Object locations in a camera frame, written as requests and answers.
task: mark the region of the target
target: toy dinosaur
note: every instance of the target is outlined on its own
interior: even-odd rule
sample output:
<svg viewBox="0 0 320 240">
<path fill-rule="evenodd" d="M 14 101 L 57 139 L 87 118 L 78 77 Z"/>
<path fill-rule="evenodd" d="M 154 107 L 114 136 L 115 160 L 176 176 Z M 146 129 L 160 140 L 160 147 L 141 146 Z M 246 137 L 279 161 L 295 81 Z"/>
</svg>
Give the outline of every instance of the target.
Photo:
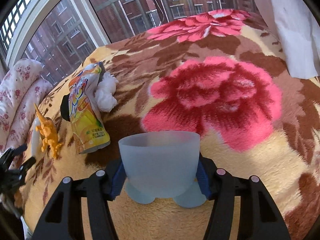
<svg viewBox="0 0 320 240">
<path fill-rule="evenodd" d="M 63 143 L 58 143 L 58 133 L 56 130 L 56 127 L 54 126 L 53 121 L 50 118 L 44 117 L 38 107 L 35 104 L 36 112 L 38 119 L 41 123 L 41 125 L 36 126 L 36 131 L 39 131 L 41 135 L 44 136 L 44 139 L 42 140 L 42 147 L 41 150 L 44 152 L 49 145 L 52 153 L 53 158 L 58 158 L 58 150 L 63 145 Z"/>
</svg>

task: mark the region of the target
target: floral pillow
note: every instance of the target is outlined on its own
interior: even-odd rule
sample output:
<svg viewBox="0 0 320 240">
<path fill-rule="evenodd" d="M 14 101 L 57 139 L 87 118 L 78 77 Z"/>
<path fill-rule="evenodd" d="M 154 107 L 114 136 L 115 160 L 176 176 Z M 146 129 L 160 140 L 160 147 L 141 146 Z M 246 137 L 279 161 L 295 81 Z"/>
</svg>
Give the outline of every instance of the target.
<svg viewBox="0 0 320 240">
<path fill-rule="evenodd" d="M 23 96 L 40 76 L 42 65 L 33 59 L 21 59 L 0 84 L 0 152 L 4 151 L 9 129 Z"/>
<path fill-rule="evenodd" d="M 52 85 L 42 78 L 37 79 L 23 97 L 14 116 L 5 149 L 16 148 L 25 143 L 28 131 L 35 118 L 36 109 L 44 97 L 52 90 Z"/>
</svg>

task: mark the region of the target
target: yellow snack bag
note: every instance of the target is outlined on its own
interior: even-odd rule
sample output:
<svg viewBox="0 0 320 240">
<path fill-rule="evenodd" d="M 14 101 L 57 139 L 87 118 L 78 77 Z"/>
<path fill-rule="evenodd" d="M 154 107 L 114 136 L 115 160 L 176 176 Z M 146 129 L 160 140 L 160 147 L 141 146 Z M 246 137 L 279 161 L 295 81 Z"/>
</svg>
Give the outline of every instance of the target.
<svg viewBox="0 0 320 240">
<path fill-rule="evenodd" d="M 70 123 L 78 154 L 95 152 L 110 144 L 93 94 L 100 73 L 98 63 L 90 64 L 69 83 Z"/>
</svg>

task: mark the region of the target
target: floral blanket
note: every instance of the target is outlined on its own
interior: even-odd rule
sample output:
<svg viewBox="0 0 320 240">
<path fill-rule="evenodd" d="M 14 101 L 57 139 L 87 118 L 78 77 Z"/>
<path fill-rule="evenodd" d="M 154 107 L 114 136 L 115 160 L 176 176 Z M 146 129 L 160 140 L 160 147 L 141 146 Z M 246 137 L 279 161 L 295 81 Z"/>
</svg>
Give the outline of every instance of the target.
<svg viewBox="0 0 320 240">
<path fill-rule="evenodd" d="M 71 125 L 59 107 L 70 79 L 97 61 L 119 80 L 118 105 L 102 115 L 111 144 L 77 155 Z M 256 14 L 212 11 L 100 47 L 46 97 L 40 110 L 54 120 L 64 146 L 58 160 L 39 151 L 21 189 L 31 230 L 62 178 L 88 177 L 119 157 L 119 139 L 160 130 L 197 132 L 202 155 L 218 167 L 238 177 L 259 176 L 292 240 L 302 240 L 320 214 L 320 83 L 288 74 L 281 44 Z M 185 209 L 172 199 L 140 205 L 124 190 L 109 203 L 123 240 L 202 239 L 212 205 Z M 237 237 L 239 211 L 236 198 L 230 239 Z M 86 211 L 83 218 L 90 239 Z"/>
</svg>

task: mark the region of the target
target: brick building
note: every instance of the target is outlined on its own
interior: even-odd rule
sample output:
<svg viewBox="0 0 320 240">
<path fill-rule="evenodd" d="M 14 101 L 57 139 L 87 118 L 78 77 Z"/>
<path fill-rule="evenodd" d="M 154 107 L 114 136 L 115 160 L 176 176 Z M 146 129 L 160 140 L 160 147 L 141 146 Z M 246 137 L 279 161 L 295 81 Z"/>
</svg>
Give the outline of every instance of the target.
<svg viewBox="0 0 320 240">
<path fill-rule="evenodd" d="M 168 21 L 219 8 L 258 11 L 252 0 L 89 0 L 111 42 Z M 23 57 L 43 64 L 43 77 L 56 85 L 95 49 L 70 0 L 61 0 L 30 40 Z"/>
<path fill-rule="evenodd" d="M 94 49 L 70 0 L 61 0 L 41 23 L 22 58 L 40 61 L 43 77 L 56 85 Z"/>
</svg>

